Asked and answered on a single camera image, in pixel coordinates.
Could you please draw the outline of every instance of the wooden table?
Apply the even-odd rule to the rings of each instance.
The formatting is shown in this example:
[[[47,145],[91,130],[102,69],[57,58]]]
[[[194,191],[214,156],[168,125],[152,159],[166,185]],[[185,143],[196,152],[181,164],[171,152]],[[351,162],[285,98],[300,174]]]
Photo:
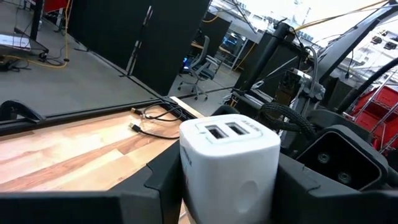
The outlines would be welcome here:
[[[178,98],[172,99],[203,117]],[[148,113],[164,111],[154,107]],[[165,136],[177,136],[181,123],[141,120],[123,112],[0,137],[0,191],[110,189],[175,142],[138,134],[128,127],[130,121]],[[180,223],[189,223],[187,216]]]

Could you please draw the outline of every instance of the screw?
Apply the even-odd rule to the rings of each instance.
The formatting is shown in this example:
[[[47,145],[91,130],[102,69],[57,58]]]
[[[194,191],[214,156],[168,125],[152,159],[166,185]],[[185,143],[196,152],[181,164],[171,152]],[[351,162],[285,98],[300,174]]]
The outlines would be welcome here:
[[[315,98],[318,100],[318,101],[321,101],[322,100],[322,96],[321,96],[321,94],[316,94],[315,95]]]
[[[351,176],[345,172],[340,172],[338,174],[338,181],[343,184],[349,184],[351,182]]]
[[[319,153],[318,161],[320,163],[327,164],[329,162],[329,160],[330,160],[330,156],[327,153],[325,153],[325,152]]]

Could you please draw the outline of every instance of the usb cable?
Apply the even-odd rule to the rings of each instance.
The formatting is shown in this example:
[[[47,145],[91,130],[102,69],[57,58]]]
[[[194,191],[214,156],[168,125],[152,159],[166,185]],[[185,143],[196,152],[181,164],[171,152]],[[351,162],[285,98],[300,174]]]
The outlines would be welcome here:
[[[166,111],[164,113],[161,113],[161,114],[159,114],[157,116],[147,115],[147,111],[149,109],[153,108],[154,106],[160,106],[160,105],[164,105],[164,104],[172,105],[172,109],[170,109],[170,110],[168,110],[168,111]],[[164,119],[164,118],[161,118],[161,117],[163,117],[163,116],[165,116],[165,115],[167,115],[167,114],[169,114],[169,113],[171,113],[173,111],[174,111],[174,113],[178,114],[175,119]],[[135,114],[137,114],[139,116],[142,116],[145,119],[155,119],[155,120],[158,120],[158,121],[166,121],[166,122],[178,121],[183,115],[183,110],[181,109],[181,107],[179,107],[179,105],[173,105],[171,103],[166,103],[166,102],[154,103],[153,105],[150,105],[150,106],[146,107],[142,111],[141,110],[137,110],[135,108],[131,108],[131,112],[133,112],[133,113],[135,113]]]
[[[176,140],[176,139],[180,138],[180,136],[178,136],[178,137],[167,137],[167,136],[161,136],[161,135],[158,135],[158,134],[148,133],[146,131],[143,131],[139,125],[136,125],[134,123],[130,123],[129,127],[133,131],[135,131],[137,133],[145,134],[145,135],[152,136],[152,137],[155,137],[155,138],[166,139],[166,140]]]

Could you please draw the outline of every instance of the black plastic housing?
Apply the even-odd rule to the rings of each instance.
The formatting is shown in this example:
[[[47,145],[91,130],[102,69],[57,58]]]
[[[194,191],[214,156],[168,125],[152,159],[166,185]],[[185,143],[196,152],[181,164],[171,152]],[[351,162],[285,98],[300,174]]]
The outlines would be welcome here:
[[[387,160],[342,125],[324,129],[297,161],[355,190],[380,189],[387,180]]]
[[[272,204],[275,224],[397,223],[398,192],[361,193],[283,154]]]

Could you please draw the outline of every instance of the braided cable sleeve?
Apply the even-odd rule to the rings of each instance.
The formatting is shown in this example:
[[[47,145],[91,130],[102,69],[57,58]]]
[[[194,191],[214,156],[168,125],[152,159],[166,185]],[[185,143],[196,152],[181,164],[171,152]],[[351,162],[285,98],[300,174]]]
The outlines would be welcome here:
[[[398,58],[395,58],[394,60],[391,60],[389,63],[385,64],[383,67],[381,67],[375,74],[373,74],[368,80],[366,80],[359,88],[358,90],[354,90],[353,93],[350,93],[344,100],[341,102],[339,105],[336,113],[341,114],[344,111],[346,111],[349,106],[351,106],[355,100],[364,93],[369,86],[371,86],[377,79],[379,79],[383,74],[388,72],[390,69],[394,68],[395,66],[398,65]]]
[[[289,123],[271,117],[267,112],[278,112],[290,120]],[[301,132],[308,139],[313,139],[316,135],[313,126],[301,114],[286,105],[278,103],[265,103],[260,111],[259,118],[262,119],[271,129],[282,129],[286,131]]]

